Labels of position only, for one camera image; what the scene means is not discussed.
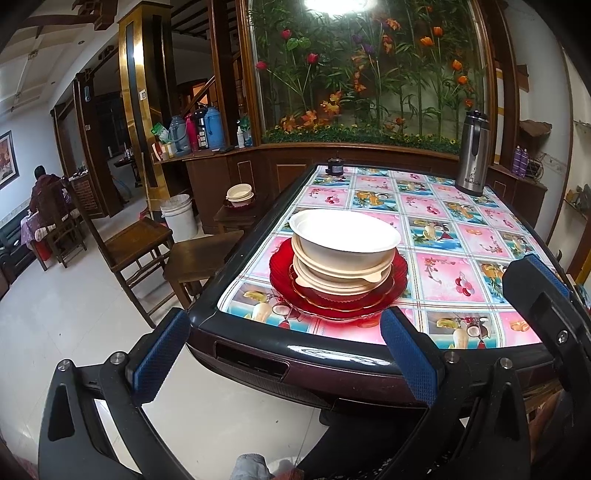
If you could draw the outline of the person in dark red coat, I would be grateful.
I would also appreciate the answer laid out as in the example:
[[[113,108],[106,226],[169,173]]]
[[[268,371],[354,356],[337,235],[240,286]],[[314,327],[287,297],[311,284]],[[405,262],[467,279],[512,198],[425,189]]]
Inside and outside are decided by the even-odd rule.
[[[63,194],[62,180],[55,174],[48,174],[43,165],[34,170],[35,184],[32,187],[29,210],[39,213],[43,226],[55,223],[54,218],[69,213],[68,203]]]

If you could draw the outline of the small beige plastic bowl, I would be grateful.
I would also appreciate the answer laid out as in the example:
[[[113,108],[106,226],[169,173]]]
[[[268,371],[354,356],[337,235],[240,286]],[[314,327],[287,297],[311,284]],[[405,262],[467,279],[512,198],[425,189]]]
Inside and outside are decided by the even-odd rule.
[[[335,278],[359,278],[370,283],[388,276],[398,249],[386,252],[356,253],[322,247],[298,235],[291,237],[291,248],[301,262],[324,275]]]

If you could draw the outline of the small red glass plate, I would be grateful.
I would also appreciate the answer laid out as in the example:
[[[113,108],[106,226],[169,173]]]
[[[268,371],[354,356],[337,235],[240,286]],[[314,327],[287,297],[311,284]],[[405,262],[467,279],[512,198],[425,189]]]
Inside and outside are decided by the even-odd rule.
[[[315,289],[310,282],[301,278],[294,267],[290,267],[290,281],[298,298],[318,308],[342,312],[377,308],[379,305],[398,299],[408,285],[408,280],[404,276],[394,272],[382,284],[370,290],[358,293],[324,292]]]

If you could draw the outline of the large red glass plate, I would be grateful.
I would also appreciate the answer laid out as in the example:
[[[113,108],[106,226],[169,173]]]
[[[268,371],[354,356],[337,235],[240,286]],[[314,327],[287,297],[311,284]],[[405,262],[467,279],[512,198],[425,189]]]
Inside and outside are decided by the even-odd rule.
[[[304,314],[348,322],[377,314],[398,300],[408,285],[408,264],[394,253],[376,282],[315,273],[284,241],[270,257],[270,284],[291,307]]]

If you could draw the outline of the wooden chair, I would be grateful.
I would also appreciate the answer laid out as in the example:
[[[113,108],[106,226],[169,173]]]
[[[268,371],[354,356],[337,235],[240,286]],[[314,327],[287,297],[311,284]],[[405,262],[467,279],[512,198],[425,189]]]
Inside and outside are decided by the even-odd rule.
[[[133,288],[158,269],[165,269],[170,249],[173,246],[172,231],[169,227],[150,218],[142,218],[103,240],[71,182],[68,179],[63,179],[62,185],[87,224],[110,272],[147,325],[154,329],[156,324],[151,319],[151,315],[169,301],[174,293],[168,294],[150,310],[146,310],[134,294]]]

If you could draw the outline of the white foam bowl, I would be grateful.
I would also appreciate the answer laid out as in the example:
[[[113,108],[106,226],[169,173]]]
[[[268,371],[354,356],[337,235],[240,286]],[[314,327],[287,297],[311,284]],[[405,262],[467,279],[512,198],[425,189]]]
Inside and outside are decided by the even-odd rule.
[[[367,270],[392,261],[402,241],[388,222],[349,210],[302,210],[288,224],[308,258],[336,270]]]
[[[288,223],[304,240],[347,252],[386,252],[402,241],[401,234],[388,222],[349,210],[304,210],[291,216]]]

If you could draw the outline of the stacked bowls on stool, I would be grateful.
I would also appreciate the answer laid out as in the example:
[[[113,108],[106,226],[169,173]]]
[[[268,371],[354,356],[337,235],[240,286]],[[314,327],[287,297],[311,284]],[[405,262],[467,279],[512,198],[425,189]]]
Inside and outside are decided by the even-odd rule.
[[[239,183],[228,189],[225,199],[232,207],[242,207],[249,204],[253,197],[252,186],[247,183]]]

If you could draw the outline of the purple bottles on cabinet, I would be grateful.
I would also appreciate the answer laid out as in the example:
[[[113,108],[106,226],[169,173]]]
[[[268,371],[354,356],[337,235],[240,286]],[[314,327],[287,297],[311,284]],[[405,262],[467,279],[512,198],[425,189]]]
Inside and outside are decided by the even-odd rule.
[[[514,151],[512,173],[520,178],[525,178],[529,164],[529,154],[526,149],[517,146]]]

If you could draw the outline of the large beige plastic bowl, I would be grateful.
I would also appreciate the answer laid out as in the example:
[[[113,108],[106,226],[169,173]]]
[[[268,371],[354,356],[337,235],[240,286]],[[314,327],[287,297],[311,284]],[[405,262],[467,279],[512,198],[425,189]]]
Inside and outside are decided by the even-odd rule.
[[[294,258],[293,264],[295,282],[305,288],[312,288],[318,292],[332,295],[361,295],[380,287],[388,280],[392,272],[389,265],[382,271],[370,273],[360,277],[332,276],[327,273],[318,272]]]

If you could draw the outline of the wooden stool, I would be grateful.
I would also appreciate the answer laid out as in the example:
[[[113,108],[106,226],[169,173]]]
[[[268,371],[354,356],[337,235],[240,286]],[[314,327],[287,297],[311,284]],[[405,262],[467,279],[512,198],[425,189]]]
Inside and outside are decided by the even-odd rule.
[[[163,276],[172,288],[183,309],[198,297],[204,287],[202,281],[215,276],[235,250],[243,231],[231,231],[173,243]]]

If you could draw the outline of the small black table device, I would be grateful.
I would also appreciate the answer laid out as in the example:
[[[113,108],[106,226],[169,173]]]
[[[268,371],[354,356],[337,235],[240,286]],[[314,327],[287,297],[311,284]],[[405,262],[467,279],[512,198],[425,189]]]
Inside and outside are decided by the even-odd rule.
[[[345,162],[341,158],[329,158],[325,173],[329,176],[341,177],[345,174]]]

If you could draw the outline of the colourful printed tablecloth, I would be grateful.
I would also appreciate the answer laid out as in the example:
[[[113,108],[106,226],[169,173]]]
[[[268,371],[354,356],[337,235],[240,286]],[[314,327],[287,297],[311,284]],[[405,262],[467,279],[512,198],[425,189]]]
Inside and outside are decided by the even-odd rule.
[[[381,344],[381,313],[396,306],[443,349],[534,345],[503,294],[507,267],[528,255],[544,258],[542,244],[491,190],[321,166],[257,236],[217,307],[245,326]]]

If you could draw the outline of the stainless steel thermos jug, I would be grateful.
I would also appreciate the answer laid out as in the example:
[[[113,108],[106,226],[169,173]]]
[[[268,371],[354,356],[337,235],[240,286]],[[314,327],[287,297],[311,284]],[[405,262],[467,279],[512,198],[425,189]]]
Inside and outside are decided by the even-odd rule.
[[[489,163],[490,124],[488,116],[478,110],[466,113],[459,171],[456,188],[472,196],[481,196],[484,192]]]

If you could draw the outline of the red thermos flask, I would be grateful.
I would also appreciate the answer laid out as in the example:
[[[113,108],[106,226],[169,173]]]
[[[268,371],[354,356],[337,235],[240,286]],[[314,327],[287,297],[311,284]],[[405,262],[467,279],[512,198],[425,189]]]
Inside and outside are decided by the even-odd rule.
[[[198,150],[198,135],[197,135],[197,126],[195,126],[195,122],[191,114],[185,116],[185,128],[187,139],[191,148],[192,152],[197,152]]]

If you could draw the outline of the framed wall picture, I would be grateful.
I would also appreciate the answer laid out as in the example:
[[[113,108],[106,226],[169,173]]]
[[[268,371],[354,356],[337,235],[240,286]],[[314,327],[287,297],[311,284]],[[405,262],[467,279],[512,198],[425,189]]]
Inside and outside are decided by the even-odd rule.
[[[8,131],[0,137],[0,188],[5,188],[18,177],[12,132]]]

